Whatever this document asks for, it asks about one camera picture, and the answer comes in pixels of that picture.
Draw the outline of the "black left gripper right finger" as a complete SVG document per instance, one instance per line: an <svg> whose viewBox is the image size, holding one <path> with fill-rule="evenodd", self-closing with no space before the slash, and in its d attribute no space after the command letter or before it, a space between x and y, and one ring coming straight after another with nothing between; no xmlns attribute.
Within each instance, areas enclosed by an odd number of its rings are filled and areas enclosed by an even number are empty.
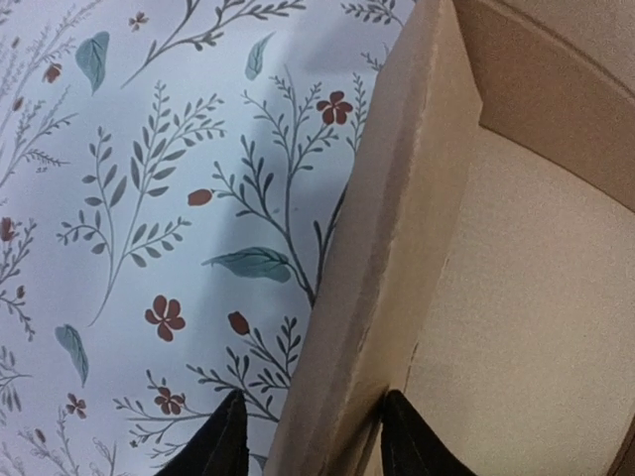
<svg viewBox="0 0 635 476"><path fill-rule="evenodd" d="M475 476L434 433L405 395L389 391L381 415L381 461L387 476Z"/></svg>

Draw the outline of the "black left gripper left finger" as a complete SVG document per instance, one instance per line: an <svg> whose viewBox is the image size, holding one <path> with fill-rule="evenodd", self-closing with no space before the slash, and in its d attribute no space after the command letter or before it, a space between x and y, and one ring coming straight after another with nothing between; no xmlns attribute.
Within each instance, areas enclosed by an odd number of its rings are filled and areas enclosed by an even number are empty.
<svg viewBox="0 0 635 476"><path fill-rule="evenodd" d="M156 476L247 476L248 468L246 402L233 390Z"/></svg>

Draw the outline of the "brown cardboard box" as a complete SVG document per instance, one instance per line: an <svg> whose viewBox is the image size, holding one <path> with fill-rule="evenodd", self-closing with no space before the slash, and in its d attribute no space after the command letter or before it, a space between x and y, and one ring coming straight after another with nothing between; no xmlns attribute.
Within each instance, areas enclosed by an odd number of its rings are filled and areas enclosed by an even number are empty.
<svg viewBox="0 0 635 476"><path fill-rule="evenodd" d="M634 5L421 1L378 73L265 473L634 471Z"/></svg>

